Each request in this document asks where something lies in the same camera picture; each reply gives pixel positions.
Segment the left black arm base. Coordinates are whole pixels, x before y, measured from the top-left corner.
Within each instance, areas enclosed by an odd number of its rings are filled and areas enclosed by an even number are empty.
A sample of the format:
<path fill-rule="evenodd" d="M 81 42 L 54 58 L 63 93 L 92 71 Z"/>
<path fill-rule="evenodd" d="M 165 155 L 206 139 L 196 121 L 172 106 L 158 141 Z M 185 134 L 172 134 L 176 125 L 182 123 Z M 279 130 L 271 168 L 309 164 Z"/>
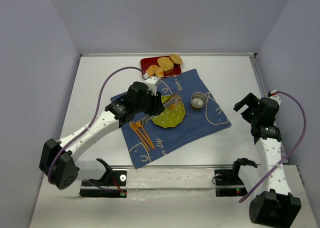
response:
<path fill-rule="evenodd" d="M 114 169 L 99 180 L 81 182 L 79 195 L 84 198 L 126 198 L 127 170 Z"/>

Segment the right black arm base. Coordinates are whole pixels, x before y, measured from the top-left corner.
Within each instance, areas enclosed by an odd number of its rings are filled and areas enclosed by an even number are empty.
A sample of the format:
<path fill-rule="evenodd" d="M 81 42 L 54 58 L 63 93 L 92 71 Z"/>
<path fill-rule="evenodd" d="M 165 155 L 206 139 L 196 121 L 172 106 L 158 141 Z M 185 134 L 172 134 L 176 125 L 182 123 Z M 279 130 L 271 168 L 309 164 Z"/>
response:
<path fill-rule="evenodd" d="M 217 197 L 236 197 L 247 194 L 244 183 L 231 169 L 215 170 L 211 181 L 216 186 Z"/>

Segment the metal tongs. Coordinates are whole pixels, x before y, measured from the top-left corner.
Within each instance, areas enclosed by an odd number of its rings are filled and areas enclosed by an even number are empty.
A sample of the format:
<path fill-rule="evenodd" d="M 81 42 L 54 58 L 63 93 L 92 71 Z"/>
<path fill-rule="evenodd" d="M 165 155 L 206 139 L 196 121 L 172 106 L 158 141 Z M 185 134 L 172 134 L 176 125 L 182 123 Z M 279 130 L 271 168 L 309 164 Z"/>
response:
<path fill-rule="evenodd" d="M 165 100 L 163 102 L 163 107 L 166 109 L 168 108 L 170 105 L 177 105 L 179 102 L 181 101 L 181 96 L 178 94 L 172 94 L 169 96 L 169 98 L 167 100 Z M 152 118 L 154 118 L 155 115 L 148 115 L 142 119 L 140 119 L 140 124 L 141 125 L 145 125 L 148 121 L 150 121 Z"/>

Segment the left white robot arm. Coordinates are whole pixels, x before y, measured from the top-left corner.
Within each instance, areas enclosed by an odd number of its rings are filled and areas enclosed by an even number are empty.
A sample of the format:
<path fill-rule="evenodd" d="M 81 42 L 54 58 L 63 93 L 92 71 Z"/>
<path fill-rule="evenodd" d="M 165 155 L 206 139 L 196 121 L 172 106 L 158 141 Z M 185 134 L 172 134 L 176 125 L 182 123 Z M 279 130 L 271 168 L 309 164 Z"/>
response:
<path fill-rule="evenodd" d="M 66 189 L 78 177 L 80 168 L 76 161 L 97 141 L 132 121 L 136 114 L 156 116 L 163 112 L 161 93 L 157 90 L 160 82 L 157 77 L 134 82 L 124 95 L 107 105 L 101 113 L 95 112 L 92 121 L 84 127 L 60 141 L 47 140 L 39 168 L 49 183 L 60 190 Z"/>

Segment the small orange bagel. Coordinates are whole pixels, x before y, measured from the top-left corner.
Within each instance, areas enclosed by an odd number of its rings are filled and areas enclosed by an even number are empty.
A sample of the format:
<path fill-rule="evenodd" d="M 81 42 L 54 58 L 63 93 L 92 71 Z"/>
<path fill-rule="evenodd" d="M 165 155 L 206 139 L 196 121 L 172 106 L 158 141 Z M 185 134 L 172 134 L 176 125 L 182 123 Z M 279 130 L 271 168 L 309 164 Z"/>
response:
<path fill-rule="evenodd" d="M 166 100 L 165 107 L 168 109 L 173 109 L 176 105 L 178 105 L 181 102 L 181 96 L 178 94 L 172 94 L 170 97 Z"/>

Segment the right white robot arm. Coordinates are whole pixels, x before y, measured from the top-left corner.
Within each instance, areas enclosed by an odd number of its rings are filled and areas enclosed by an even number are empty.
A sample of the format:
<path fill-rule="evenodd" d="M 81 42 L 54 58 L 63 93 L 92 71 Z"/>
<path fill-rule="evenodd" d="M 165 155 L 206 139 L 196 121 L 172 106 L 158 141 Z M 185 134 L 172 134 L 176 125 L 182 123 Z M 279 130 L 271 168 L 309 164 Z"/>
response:
<path fill-rule="evenodd" d="M 241 115 L 251 125 L 260 160 L 260 165 L 246 158 L 234 162 L 233 170 L 247 190 L 239 202 L 249 199 L 251 222 L 268 227 L 291 227 L 302 207 L 301 200 L 292 194 L 283 167 L 282 136 L 275 125 L 280 103 L 276 91 L 263 98 L 249 93 L 233 108 L 239 111 L 247 106 Z"/>

